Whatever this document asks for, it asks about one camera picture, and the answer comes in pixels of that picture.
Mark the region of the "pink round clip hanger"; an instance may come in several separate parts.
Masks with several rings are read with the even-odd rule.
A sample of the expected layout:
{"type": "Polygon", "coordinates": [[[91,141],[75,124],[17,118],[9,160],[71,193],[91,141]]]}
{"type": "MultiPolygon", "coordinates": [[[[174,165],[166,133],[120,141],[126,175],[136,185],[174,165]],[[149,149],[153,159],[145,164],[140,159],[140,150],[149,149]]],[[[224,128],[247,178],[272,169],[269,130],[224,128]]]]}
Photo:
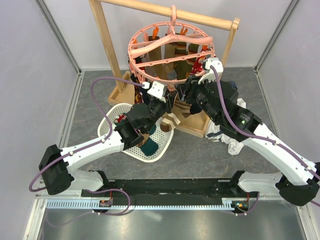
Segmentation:
{"type": "Polygon", "coordinates": [[[189,74],[202,72],[202,61],[215,57],[213,38],[194,25],[178,21],[178,10],[169,9],[168,21],[137,31],[128,44],[128,65],[139,83],[156,81],[182,84],[189,74]]]}

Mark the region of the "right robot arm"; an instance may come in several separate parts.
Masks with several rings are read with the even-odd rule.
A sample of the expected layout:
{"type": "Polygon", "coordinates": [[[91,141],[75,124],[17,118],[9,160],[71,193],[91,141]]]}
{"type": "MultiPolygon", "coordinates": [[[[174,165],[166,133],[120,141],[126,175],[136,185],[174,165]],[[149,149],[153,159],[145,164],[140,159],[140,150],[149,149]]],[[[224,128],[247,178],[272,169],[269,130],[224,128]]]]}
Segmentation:
{"type": "Polygon", "coordinates": [[[237,171],[235,181],[229,184],[233,196],[259,192],[279,195],[296,206],[315,202],[320,190],[320,164],[296,153],[252,111],[238,105],[239,93],[229,82],[191,75],[176,88],[181,101],[192,110],[205,112],[223,134],[256,151],[278,169],[272,174],[237,171]]]}

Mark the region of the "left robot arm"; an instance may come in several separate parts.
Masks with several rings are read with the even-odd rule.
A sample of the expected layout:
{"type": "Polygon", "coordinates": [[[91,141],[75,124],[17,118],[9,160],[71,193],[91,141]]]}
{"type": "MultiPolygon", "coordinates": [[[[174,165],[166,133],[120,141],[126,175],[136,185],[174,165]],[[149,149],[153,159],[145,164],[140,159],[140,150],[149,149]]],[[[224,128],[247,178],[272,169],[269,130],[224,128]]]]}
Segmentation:
{"type": "Polygon", "coordinates": [[[164,114],[173,108],[171,100],[152,97],[149,104],[119,103],[100,122],[98,137],[59,149],[49,146],[39,164],[44,189],[49,195],[66,190],[90,190],[106,196],[110,185],[103,171],[80,168],[104,156],[123,152],[141,162],[154,163],[166,152],[174,132],[163,132],[164,114]]]}

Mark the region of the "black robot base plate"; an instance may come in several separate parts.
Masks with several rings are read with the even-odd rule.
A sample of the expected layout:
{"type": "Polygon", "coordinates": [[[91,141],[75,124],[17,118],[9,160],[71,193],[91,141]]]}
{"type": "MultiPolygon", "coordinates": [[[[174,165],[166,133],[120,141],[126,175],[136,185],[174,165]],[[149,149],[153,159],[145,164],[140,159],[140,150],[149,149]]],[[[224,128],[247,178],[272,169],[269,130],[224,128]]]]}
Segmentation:
{"type": "Polygon", "coordinates": [[[246,192],[237,183],[243,170],[238,170],[231,178],[159,178],[159,179],[107,179],[99,190],[111,192],[92,194],[81,191],[82,197],[112,197],[116,203],[127,204],[127,197],[114,189],[126,192],[131,203],[156,204],[220,204],[223,198],[254,199],[256,191],[246,192]]]}

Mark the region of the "brown striped sock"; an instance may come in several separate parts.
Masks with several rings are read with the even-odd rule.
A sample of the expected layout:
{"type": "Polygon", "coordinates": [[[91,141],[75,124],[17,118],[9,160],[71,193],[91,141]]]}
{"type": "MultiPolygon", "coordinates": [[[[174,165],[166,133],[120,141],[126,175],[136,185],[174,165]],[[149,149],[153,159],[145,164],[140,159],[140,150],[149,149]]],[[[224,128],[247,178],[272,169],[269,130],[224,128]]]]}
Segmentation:
{"type": "Polygon", "coordinates": [[[167,133],[174,130],[181,123],[186,125],[186,120],[190,118],[191,104],[180,100],[175,100],[171,113],[165,113],[160,123],[160,129],[167,133]]]}

